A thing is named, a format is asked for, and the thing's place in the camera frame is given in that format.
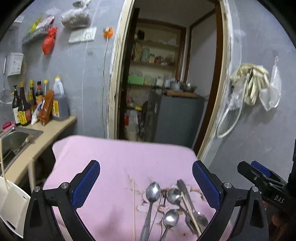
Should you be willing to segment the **right hand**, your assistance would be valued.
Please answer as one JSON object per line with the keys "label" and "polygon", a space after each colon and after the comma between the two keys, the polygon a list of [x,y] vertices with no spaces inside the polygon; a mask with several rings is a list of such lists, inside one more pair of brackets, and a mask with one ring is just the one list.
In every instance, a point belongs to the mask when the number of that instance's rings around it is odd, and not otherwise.
{"label": "right hand", "polygon": [[263,202],[268,221],[269,240],[295,240],[295,219]]}

